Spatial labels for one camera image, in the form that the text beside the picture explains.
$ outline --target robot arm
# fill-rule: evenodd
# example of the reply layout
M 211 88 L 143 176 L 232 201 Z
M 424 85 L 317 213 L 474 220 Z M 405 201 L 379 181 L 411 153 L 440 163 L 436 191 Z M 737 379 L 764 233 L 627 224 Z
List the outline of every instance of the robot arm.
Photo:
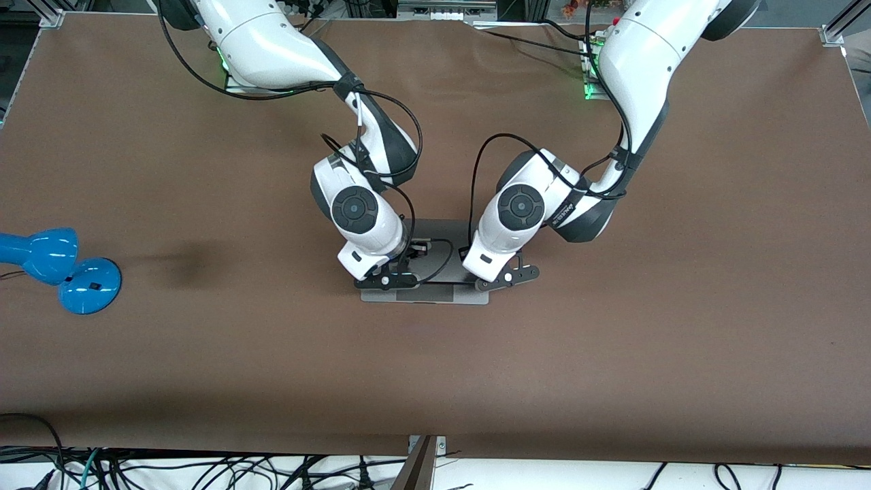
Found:
M 521 153 L 484 210 L 463 266 L 493 281 L 543 223 L 567 242 L 589 242 L 601 234 L 616 197 L 665 122 L 672 74 L 700 37 L 728 36 L 758 5 L 759 0 L 637 0 L 609 29 L 598 56 L 599 77 L 625 116 L 623 138 L 609 155 L 602 177 L 590 183 L 547 150 Z M 535 203 L 534 214 L 524 214 L 527 200 Z M 544 207 L 541 214 L 538 202 Z
M 218 46 L 230 75 L 243 86 L 285 92 L 310 83 L 333 85 L 335 94 L 356 114 L 361 137 L 359 144 L 352 141 L 339 151 L 355 166 L 337 154 L 315 165 L 314 199 L 348 240 L 339 259 L 357 279 L 401 253 L 402 221 L 378 194 L 387 188 L 384 182 L 398 186 L 411 179 L 417 148 L 338 55 L 322 41 L 299 33 L 269 0 L 155 1 L 173 27 L 202 26 Z M 365 214 L 356 216 L 351 204 L 343 207 L 351 195 L 366 205 Z M 355 216 L 354 226 L 349 216 Z

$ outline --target brown mat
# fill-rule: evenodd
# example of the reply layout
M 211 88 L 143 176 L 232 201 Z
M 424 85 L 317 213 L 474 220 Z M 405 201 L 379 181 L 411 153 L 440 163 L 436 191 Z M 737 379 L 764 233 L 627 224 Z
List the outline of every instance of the brown mat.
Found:
M 218 79 L 204 34 L 174 36 Z M 450 22 L 319 36 L 421 120 L 421 217 L 466 217 L 492 133 L 575 168 L 617 138 L 572 55 Z M 0 283 L 0 409 L 77 446 L 401 453 L 438 433 L 466 456 L 868 463 L 871 143 L 841 53 L 813 30 L 700 42 L 671 102 L 606 232 L 527 247 L 540 280 L 487 307 L 365 304 L 308 191 L 318 133 L 354 135 L 332 93 L 222 97 L 155 17 L 69 15 L 0 133 L 0 229 L 72 226 L 124 289 L 76 317 Z M 521 151 L 485 155 L 479 207 Z M 11 427 L 0 443 L 50 443 Z

